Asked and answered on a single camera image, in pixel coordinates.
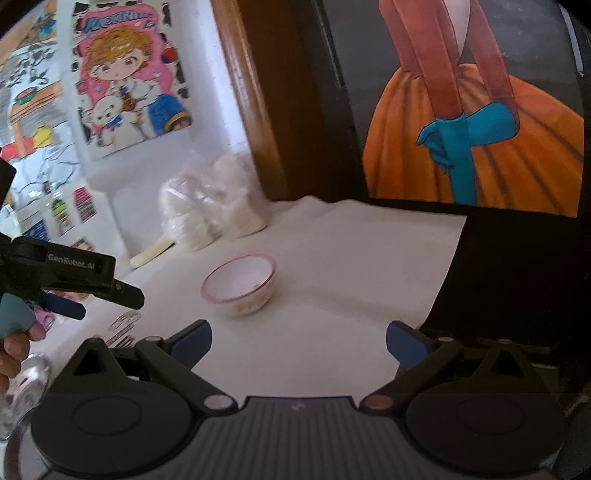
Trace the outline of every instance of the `human hand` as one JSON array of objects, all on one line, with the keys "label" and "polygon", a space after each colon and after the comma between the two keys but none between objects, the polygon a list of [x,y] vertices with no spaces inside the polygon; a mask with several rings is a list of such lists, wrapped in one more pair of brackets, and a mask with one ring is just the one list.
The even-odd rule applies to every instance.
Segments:
[{"label": "human hand", "polygon": [[9,379],[21,371],[21,362],[29,356],[31,340],[38,342],[45,335],[43,325],[36,322],[27,333],[12,333],[4,339],[4,348],[0,351],[0,394],[6,393]]}]

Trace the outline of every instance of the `plastic bag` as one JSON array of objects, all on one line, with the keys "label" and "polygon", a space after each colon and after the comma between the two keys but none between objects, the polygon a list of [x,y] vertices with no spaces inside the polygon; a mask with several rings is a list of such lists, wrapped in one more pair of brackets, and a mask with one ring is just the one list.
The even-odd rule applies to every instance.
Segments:
[{"label": "plastic bag", "polygon": [[238,238],[267,226],[267,205],[249,170],[233,154],[211,168],[186,167],[158,198],[164,232],[190,250],[220,236]]},{"label": "plastic bag", "polygon": [[184,175],[166,182],[160,189],[158,205],[164,232],[189,250],[201,250],[217,237],[207,220],[205,207],[196,199],[197,180]]},{"label": "plastic bag", "polygon": [[224,236],[238,238],[263,230],[267,226],[268,202],[240,159],[224,155],[214,163],[213,175],[225,189],[221,221]]}]

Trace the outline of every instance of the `pink bowl rim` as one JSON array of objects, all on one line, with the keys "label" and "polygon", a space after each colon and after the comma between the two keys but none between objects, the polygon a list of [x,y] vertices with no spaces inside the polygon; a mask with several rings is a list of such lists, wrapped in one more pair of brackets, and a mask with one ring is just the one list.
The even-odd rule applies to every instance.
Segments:
[{"label": "pink bowl rim", "polygon": [[[262,258],[263,260],[266,260],[266,261],[268,261],[271,264],[271,274],[257,288],[251,290],[248,293],[245,293],[244,295],[240,295],[239,297],[234,297],[234,298],[231,298],[231,299],[219,299],[219,298],[216,298],[213,295],[207,293],[207,291],[205,290],[206,285],[207,285],[207,281],[211,278],[211,276],[215,272],[217,272],[220,268],[225,267],[229,263],[232,263],[232,262],[234,262],[236,260],[241,260],[243,258],[251,258],[251,257],[253,257],[253,258]],[[208,301],[209,303],[230,303],[230,302],[233,302],[233,301],[242,300],[242,299],[244,299],[246,297],[249,297],[253,293],[256,293],[257,291],[259,291],[260,289],[262,289],[265,285],[267,285],[272,280],[272,278],[275,276],[275,270],[276,269],[277,269],[277,264],[275,263],[275,260],[273,260],[271,257],[269,257],[268,255],[265,255],[265,254],[250,254],[250,255],[242,255],[241,257],[232,258],[231,260],[228,260],[227,262],[225,262],[222,265],[220,265],[219,267],[217,267],[214,271],[212,271],[207,276],[207,278],[201,284],[201,296],[203,297],[204,300]]]}]

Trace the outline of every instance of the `white tablecloth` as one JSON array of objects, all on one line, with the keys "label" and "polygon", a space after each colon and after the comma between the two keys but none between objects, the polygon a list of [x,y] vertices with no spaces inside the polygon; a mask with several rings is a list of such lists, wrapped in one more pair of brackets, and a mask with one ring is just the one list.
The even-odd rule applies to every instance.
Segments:
[{"label": "white tablecloth", "polygon": [[[194,372],[239,403],[248,395],[358,402],[393,378],[398,362],[386,350],[386,328],[393,319],[414,327],[425,321],[465,219],[312,197],[273,208],[271,224],[256,235],[199,252],[173,247],[129,275],[146,302],[126,335],[168,337],[204,318],[213,345]],[[215,315],[201,283],[221,263],[252,252],[276,260],[275,296],[249,317]],[[58,372],[85,338],[111,338],[126,311],[96,299],[85,320],[58,325],[34,350]]]}]

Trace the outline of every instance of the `wall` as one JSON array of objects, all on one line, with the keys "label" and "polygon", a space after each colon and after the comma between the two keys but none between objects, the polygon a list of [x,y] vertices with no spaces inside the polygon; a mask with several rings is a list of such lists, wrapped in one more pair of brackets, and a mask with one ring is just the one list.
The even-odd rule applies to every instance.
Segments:
[{"label": "wall", "polygon": [[[74,3],[58,3],[58,40],[67,46]],[[67,102],[85,176],[94,189],[108,195],[132,256],[162,235],[157,194],[164,181],[189,162],[207,166],[228,151],[250,158],[209,0],[175,0],[170,8],[174,31],[170,37],[189,81],[190,127],[92,161],[85,150],[74,96]],[[60,50],[64,91],[75,92],[71,48]]]}]

